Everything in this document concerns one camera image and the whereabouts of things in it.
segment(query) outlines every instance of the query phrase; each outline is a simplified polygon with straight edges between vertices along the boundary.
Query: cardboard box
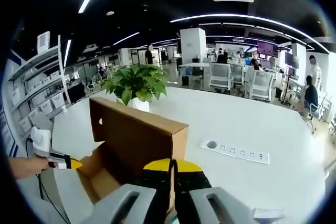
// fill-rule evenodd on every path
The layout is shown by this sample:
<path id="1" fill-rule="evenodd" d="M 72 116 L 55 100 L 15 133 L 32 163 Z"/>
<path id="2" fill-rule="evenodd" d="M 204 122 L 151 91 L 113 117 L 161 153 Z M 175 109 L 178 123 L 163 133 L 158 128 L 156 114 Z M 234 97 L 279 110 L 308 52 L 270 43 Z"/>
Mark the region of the cardboard box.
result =
<path id="1" fill-rule="evenodd" d="M 90 114 L 94 140 L 104 143 L 77 172 L 94 204 L 120 185 L 136 184 L 148 163 L 184 158 L 187 124 L 104 98 L 90 98 Z M 170 202 L 172 207 L 173 193 Z"/>

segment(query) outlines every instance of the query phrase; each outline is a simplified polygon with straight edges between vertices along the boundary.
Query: tiled floor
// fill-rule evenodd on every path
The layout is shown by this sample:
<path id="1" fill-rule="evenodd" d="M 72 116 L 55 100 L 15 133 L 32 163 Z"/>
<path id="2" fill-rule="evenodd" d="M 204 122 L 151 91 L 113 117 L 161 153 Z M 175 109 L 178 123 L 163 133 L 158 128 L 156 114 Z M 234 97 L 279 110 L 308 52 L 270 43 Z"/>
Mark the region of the tiled floor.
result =
<path id="1" fill-rule="evenodd" d="M 181 77 L 177 73 L 175 63 L 161 65 L 161 68 L 167 73 L 170 86 L 215 92 L 213 88 L 210 88 L 208 86 L 208 78 L 206 77 L 206 75 L 205 75 L 205 80 L 204 80 L 204 87 L 201 82 L 197 82 L 197 81 L 189 81 L 189 86 L 182 86 Z M 237 94 L 238 94 L 237 90 L 233 89 L 231 91 L 231 95 L 237 95 Z M 272 99 L 271 103 L 274 105 L 283 106 L 289 109 L 287 105 L 281 104 L 281 102 L 279 102 L 275 98 Z M 315 127 L 317 128 L 317 130 L 313 134 L 313 137 L 317 138 L 318 141 L 324 141 L 323 166 L 324 168 L 326 168 L 336 159 L 336 146 L 332 144 L 332 137 L 330 136 L 330 133 L 328 131 L 329 124 L 323 122 L 323 120 L 321 121 L 314 120 L 313 123 Z"/>

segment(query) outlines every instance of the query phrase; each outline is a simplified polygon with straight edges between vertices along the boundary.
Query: office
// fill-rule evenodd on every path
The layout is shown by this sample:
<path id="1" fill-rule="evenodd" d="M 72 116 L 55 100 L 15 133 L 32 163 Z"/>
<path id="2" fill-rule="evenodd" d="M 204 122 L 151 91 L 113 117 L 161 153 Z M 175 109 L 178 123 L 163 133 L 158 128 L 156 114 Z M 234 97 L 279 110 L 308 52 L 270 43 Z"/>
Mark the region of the office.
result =
<path id="1" fill-rule="evenodd" d="M 277 209 L 285 223 L 300 223 L 328 191 L 325 169 L 334 158 L 329 127 L 335 49 L 324 8 L 311 0 L 38 0 L 14 41 L 2 83 L 7 154 L 27 156 L 26 139 L 37 125 L 51 130 L 56 151 L 90 156 L 97 144 L 89 98 L 118 98 L 189 125 L 185 160 L 233 201 Z M 222 56 L 225 62 L 218 62 Z M 298 104 L 315 63 L 321 71 L 316 90 L 324 102 L 317 104 L 313 124 L 306 124 Z M 101 90 L 104 79 L 135 74 L 141 65 L 157 66 L 147 69 L 154 76 L 164 70 L 164 87 L 155 79 L 159 85 L 146 86 L 146 92 L 128 89 L 120 82 L 132 81 L 127 75 L 114 80 L 118 90 Z M 142 77 L 150 85 L 152 79 Z M 28 156 L 33 153 L 28 148 Z M 62 214 L 81 223 L 93 204 L 70 172 L 51 169 L 41 177 L 49 191 L 57 189 L 52 202 Z M 23 187 L 39 197 L 38 185 L 34 177 Z"/>

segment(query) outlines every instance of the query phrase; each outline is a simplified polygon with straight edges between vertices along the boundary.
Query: cable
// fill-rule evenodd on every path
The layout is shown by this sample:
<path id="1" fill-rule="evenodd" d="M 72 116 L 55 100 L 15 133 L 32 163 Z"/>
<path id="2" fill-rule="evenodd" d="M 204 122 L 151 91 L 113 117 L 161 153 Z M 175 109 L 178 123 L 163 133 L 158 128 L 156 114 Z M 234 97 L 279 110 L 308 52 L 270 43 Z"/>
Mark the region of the cable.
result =
<path id="1" fill-rule="evenodd" d="M 26 140 L 26 153 L 27 153 L 27 157 L 29 158 L 29 155 L 28 155 L 28 142 L 31 141 L 31 138 L 29 137 L 27 140 Z M 44 199 L 43 197 L 43 192 L 42 192 L 42 189 L 43 188 L 43 191 L 45 192 L 49 202 L 52 204 L 52 206 L 55 208 L 55 210 L 58 212 L 58 214 L 61 216 L 61 218 L 63 219 L 63 221 L 68 224 L 68 221 L 63 217 L 63 215 L 58 211 L 57 207 L 54 205 L 54 203 L 51 201 L 51 199 L 49 198 L 49 195 L 47 194 L 47 190 L 44 188 L 44 185 L 42 183 L 42 180 L 41 180 L 41 173 L 36 175 L 35 176 L 37 177 L 38 179 L 38 185 L 39 185 L 39 189 L 40 189 L 40 196 L 41 196 L 41 199 Z"/>

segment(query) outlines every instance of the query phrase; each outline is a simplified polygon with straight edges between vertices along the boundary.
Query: electrical outlet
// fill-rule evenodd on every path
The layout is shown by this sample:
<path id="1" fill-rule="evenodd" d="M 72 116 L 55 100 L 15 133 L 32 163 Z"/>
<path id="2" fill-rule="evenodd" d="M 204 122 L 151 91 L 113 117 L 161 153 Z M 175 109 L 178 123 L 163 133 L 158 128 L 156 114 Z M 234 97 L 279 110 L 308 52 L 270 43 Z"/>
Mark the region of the electrical outlet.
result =
<path id="1" fill-rule="evenodd" d="M 237 157 L 244 160 L 269 164 L 269 154 L 265 152 L 256 152 L 246 148 L 237 148 L 236 146 L 227 145 L 220 141 L 206 138 L 201 142 L 201 148 L 217 152 L 231 157 Z"/>

